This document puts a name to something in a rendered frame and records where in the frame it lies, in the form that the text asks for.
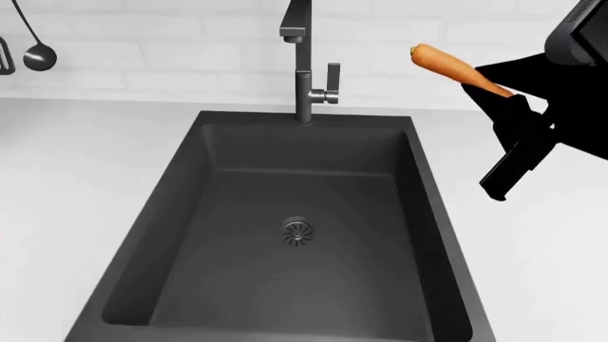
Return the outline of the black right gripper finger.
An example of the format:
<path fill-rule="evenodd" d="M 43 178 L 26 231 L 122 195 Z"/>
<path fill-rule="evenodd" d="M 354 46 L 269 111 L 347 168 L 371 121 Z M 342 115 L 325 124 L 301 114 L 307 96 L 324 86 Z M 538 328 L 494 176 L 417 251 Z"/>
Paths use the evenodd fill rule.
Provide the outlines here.
<path fill-rule="evenodd" d="M 542 115 L 531 109 L 523 95 L 505 97 L 467 84 L 461 84 L 461 88 L 494 123 L 542 122 Z"/>
<path fill-rule="evenodd" d="M 491 199 L 505 201 L 514 185 L 534 170 L 554 147 L 555 131 L 551 127 L 524 130 L 481 179 L 481 187 Z"/>

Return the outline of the black slotted spatula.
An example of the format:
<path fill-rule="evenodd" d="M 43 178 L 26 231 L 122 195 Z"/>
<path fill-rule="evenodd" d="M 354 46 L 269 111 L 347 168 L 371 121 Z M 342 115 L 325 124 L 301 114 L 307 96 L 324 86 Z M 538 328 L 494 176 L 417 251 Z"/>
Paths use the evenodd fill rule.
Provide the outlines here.
<path fill-rule="evenodd" d="M 9 76 L 16 70 L 9 46 L 0 36 L 0 76 Z"/>

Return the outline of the round metal sink drain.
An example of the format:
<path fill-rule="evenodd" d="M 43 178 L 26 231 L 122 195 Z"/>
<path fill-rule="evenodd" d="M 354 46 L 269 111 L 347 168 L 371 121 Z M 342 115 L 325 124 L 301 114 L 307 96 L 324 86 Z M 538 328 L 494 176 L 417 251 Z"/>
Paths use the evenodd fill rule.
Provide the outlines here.
<path fill-rule="evenodd" d="M 278 237 L 287 246 L 304 247 L 314 241 L 315 227 L 307 218 L 286 218 L 278 229 Z"/>

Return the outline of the black ladle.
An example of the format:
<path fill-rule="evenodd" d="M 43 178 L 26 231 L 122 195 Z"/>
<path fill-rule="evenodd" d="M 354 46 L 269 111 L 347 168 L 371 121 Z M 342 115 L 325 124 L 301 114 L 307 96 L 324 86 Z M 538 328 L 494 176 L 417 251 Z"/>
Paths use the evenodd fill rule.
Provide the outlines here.
<path fill-rule="evenodd" d="M 36 42 L 35 45 L 30 47 L 23 56 L 23 62 L 25 67 L 29 70 L 43 72 L 51 70 L 57 63 L 57 54 L 52 47 L 46 45 L 35 33 L 29 21 L 18 4 L 18 0 L 10 0 L 14 9 L 18 13 L 23 24 L 28 29 L 28 32 Z"/>

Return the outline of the orange carrot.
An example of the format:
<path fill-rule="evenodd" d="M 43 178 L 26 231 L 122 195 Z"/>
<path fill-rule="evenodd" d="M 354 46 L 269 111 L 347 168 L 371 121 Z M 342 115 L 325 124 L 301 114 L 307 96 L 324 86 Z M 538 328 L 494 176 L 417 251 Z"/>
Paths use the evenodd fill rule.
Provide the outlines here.
<path fill-rule="evenodd" d="M 409 54 L 415 65 L 432 73 L 445 76 L 463 85 L 479 87 L 505 98 L 514 96 L 509 90 L 490 82 L 471 65 L 436 47 L 426 44 L 416 45 L 410 48 Z"/>

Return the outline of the grey metal faucet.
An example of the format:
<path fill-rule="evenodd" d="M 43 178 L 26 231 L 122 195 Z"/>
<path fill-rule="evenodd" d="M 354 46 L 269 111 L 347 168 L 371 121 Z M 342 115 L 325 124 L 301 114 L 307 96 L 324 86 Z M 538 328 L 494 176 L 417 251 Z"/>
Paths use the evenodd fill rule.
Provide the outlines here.
<path fill-rule="evenodd" d="M 312 10 L 312 0 L 290 0 L 279 27 L 283 41 L 295 45 L 295 119 L 302 125 L 313 123 L 313 105 L 339 102 L 338 63 L 328 64 L 326 88 L 313 89 Z"/>

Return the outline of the dark grey kitchen sink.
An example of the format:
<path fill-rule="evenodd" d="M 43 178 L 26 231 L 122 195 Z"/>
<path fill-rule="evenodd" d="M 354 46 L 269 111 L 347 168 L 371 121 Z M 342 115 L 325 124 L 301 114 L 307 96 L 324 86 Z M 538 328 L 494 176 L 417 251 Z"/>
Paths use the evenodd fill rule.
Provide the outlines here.
<path fill-rule="evenodd" d="M 203 110 L 65 342 L 496 338 L 410 117 Z"/>

